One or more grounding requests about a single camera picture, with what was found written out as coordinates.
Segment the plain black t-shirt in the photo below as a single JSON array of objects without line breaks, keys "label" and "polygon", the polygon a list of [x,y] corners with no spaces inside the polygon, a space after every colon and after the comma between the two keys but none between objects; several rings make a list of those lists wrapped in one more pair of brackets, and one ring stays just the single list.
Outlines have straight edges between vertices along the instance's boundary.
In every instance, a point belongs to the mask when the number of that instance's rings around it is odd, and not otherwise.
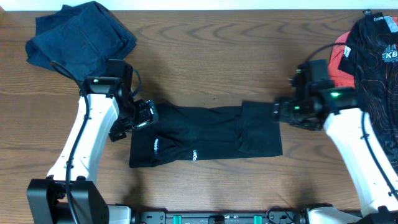
[{"label": "plain black t-shirt", "polygon": [[132,132],[131,168],[283,154],[270,103],[244,101],[217,108],[161,103],[156,108],[159,121]]}]

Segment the navy blue garment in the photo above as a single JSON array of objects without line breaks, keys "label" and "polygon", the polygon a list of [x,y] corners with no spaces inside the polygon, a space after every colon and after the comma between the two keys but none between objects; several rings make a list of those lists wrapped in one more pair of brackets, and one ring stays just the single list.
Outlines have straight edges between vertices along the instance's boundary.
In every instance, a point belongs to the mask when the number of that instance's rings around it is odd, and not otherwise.
[{"label": "navy blue garment", "polygon": [[35,36],[26,42],[27,62],[52,70],[57,62],[77,80],[100,76],[109,59],[124,59],[136,37],[102,4],[63,5],[35,19]]}]

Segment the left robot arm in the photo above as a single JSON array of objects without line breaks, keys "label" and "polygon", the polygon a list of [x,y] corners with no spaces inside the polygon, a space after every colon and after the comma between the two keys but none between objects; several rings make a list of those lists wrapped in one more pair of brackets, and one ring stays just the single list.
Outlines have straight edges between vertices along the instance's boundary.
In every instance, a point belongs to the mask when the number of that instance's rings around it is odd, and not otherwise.
[{"label": "left robot arm", "polygon": [[97,189],[107,140],[126,137],[158,119],[151,100],[134,101],[132,78],[87,77],[62,153],[44,179],[32,179],[27,199],[35,223],[135,223],[128,205],[108,205]]}]

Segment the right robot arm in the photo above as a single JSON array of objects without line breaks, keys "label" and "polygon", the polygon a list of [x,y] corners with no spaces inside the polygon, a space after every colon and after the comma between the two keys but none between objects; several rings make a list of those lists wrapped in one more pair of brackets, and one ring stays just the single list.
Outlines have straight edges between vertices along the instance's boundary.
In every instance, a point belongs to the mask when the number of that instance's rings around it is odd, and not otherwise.
[{"label": "right robot arm", "polygon": [[311,131],[324,130],[354,183],[359,216],[332,205],[307,207],[302,223],[397,223],[397,174],[351,87],[317,90],[308,96],[280,97],[272,112],[278,122]]}]

